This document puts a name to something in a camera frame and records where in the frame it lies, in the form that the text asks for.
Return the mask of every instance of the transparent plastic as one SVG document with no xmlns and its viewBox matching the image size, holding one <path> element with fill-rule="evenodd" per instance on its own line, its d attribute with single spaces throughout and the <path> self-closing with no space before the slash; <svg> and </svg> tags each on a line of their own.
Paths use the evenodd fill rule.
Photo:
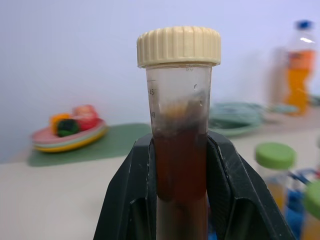
<svg viewBox="0 0 320 240">
<path fill-rule="evenodd" d="M 301 240 L 320 239 L 320 219 L 307 213 L 304 220 Z"/>
<path fill-rule="evenodd" d="M 298 29 L 290 41 L 286 68 L 288 96 L 285 103 L 297 107 L 291 115 L 303 115 L 308 107 L 307 80 L 312 76 L 315 63 L 316 41 L 310 29 Z"/>
<path fill-rule="evenodd" d="M 275 203 L 283 214 L 287 203 L 288 171 L 269 169 L 259 165 L 258 173 L 264 180 Z"/>
<path fill-rule="evenodd" d="M 207 240 L 212 64 L 146 68 L 157 174 L 157 240 Z"/>
</svg>

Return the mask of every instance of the stacked plates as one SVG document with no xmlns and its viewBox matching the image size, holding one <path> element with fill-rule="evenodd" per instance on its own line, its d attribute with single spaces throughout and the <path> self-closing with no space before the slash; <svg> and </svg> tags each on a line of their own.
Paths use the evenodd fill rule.
<svg viewBox="0 0 320 240">
<path fill-rule="evenodd" d="M 81 148 L 103 137 L 108 127 L 102 119 L 97 126 L 70 136 L 58 137 L 52 133 L 50 127 L 41 129 L 32 135 L 35 149 L 47 153 L 59 153 Z"/>
</svg>

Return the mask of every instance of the blue bottle cap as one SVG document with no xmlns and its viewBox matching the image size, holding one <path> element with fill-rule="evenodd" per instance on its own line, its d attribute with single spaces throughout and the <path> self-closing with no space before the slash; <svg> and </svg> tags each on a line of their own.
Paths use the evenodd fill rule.
<svg viewBox="0 0 320 240">
<path fill-rule="evenodd" d="M 301 20 L 298 21 L 296 24 L 297 29 L 299 30 L 307 30 L 312 27 L 312 21 L 309 20 Z"/>
</svg>

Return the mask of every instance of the pink plate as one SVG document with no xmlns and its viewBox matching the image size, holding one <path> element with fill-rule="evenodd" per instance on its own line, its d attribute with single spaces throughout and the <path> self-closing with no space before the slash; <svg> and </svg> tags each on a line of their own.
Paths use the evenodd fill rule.
<svg viewBox="0 0 320 240">
<path fill-rule="evenodd" d="M 81 131 L 79 133 L 76 133 L 70 136 L 64 136 L 64 137 L 58 137 L 54 135 L 51 132 L 51 128 L 46 127 L 36 131 L 34 134 L 32 134 L 31 138 L 33 143 L 37 143 L 37 144 L 59 144 L 59 143 L 74 140 L 77 138 L 85 137 L 86 135 L 91 134 L 92 132 L 98 130 L 99 128 L 104 127 L 105 125 L 106 125 L 105 121 L 103 121 L 102 119 L 99 119 L 97 126 L 89 130 Z"/>
</svg>

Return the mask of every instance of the plastic bottle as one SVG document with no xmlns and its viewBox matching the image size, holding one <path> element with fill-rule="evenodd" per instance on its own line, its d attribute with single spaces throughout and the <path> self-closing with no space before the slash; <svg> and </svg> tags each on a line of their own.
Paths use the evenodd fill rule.
<svg viewBox="0 0 320 240">
<path fill-rule="evenodd" d="M 220 35 L 167 27 L 137 40 L 146 69 L 157 179 L 157 240 L 207 240 L 206 147 L 212 67 Z"/>
<path fill-rule="evenodd" d="M 307 186 L 303 205 L 306 210 L 301 240 L 320 239 L 320 180 Z"/>
<path fill-rule="evenodd" d="M 298 111 L 291 115 L 304 115 L 308 107 L 308 80 L 314 71 L 316 55 L 315 38 L 312 35 L 312 22 L 299 21 L 296 33 L 288 46 L 286 80 L 288 96 L 285 103 L 296 106 Z"/>
<path fill-rule="evenodd" d="M 255 148 L 257 172 L 263 178 L 275 203 L 284 213 L 287 201 L 288 171 L 294 165 L 296 152 L 277 142 L 261 143 Z"/>
</svg>

